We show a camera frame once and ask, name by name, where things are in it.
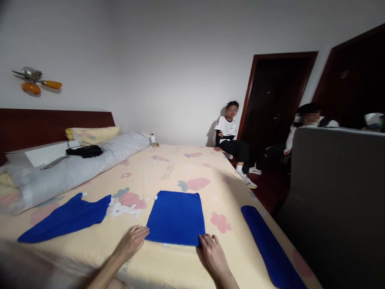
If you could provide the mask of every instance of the hand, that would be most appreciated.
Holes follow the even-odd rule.
[[[224,280],[227,276],[231,276],[229,265],[227,264],[225,254],[222,246],[219,243],[217,236],[213,235],[199,235],[203,247],[203,256],[205,261],[218,280]]]
[[[143,246],[144,238],[146,238],[149,233],[150,229],[147,227],[132,227],[122,238],[115,251],[112,253],[112,256],[117,258],[123,265]]]

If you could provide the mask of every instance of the wooden floor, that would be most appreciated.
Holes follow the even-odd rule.
[[[247,176],[258,186],[251,191],[265,209],[272,216],[278,213],[289,194],[290,175],[280,168],[265,168],[261,175],[248,173]]]

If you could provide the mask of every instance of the wooden door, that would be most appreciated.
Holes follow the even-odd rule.
[[[385,111],[385,24],[334,47],[313,102],[340,126],[361,129],[364,115]]]
[[[240,125],[240,139],[250,144],[251,161],[265,148],[286,141],[316,54],[255,56],[259,59],[253,65]]]

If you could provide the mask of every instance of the blue towel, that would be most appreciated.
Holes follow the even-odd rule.
[[[273,284],[280,289],[306,289],[301,277],[257,209],[243,206],[241,210]]]
[[[199,246],[198,235],[206,233],[199,194],[160,191],[147,226],[146,240]]]
[[[83,201],[82,193],[54,210],[43,221],[26,231],[18,239],[23,243],[39,243],[88,228],[103,221],[111,195],[95,203]]]

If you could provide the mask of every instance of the bed sheet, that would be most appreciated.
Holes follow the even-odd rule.
[[[51,270],[45,273],[49,272],[51,282],[43,287],[51,288],[60,279],[61,285],[56,283],[55,288],[75,288],[105,262],[130,227],[147,224],[160,190],[200,194],[206,231],[218,236],[240,288],[275,288],[243,218],[244,205],[257,208],[306,286],[322,288],[223,153],[209,147],[148,147],[39,207],[14,217],[0,216],[1,242],[15,252],[27,252],[18,258],[18,266],[31,264],[28,255],[48,264]],[[79,192],[85,193],[83,199],[90,202],[112,195],[101,224],[38,244],[16,242],[22,233]],[[5,251],[0,251],[1,256],[12,259],[12,250]],[[202,261],[199,248],[146,241],[115,277],[136,289],[215,288]],[[65,282],[63,274],[68,275]]]

